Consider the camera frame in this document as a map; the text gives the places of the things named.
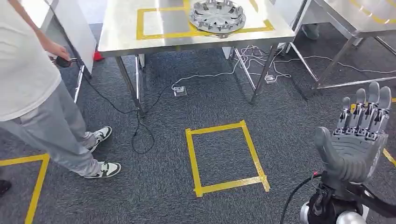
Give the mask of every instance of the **human hand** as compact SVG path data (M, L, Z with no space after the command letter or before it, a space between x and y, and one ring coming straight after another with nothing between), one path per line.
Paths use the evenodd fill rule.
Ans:
M53 41L47 41L45 44L42 44L42 47L44 48L44 50L48 51L49 53L59 56L65 59L66 61L71 60L70 55L67 52L66 48Z

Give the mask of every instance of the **red object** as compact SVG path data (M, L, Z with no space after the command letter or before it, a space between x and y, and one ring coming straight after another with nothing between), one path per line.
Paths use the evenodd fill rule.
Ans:
M98 62L98 61L101 61L103 59L105 59L105 58L102 57L102 55L98 51L95 51L95 54L93 54L93 60Z

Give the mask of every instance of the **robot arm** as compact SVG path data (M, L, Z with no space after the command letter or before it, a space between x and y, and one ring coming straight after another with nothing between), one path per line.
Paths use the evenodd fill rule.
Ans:
M356 107L343 99L337 128L315 131L314 144L325 164L321 183L310 201L303 205L300 220L305 224L365 224L371 208L384 217L396 217L396 205L376 197L362 183L374 173L388 135L385 128L391 105L390 88L377 82L366 92L356 92Z

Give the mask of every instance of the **table top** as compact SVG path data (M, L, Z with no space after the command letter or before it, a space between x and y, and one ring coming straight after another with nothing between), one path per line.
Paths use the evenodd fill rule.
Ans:
M234 0L247 18L244 28L227 38L190 24L190 8L197 1L108 0L98 50L109 57L294 39L294 32L269 0Z
M353 36L396 34L396 0L315 0Z

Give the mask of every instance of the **metal wheel hub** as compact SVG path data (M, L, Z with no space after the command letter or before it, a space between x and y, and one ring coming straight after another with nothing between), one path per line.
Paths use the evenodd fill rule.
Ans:
M245 25L243 8L230 0L204 0L194 4L190 22L203 31L216 34L234 32Z

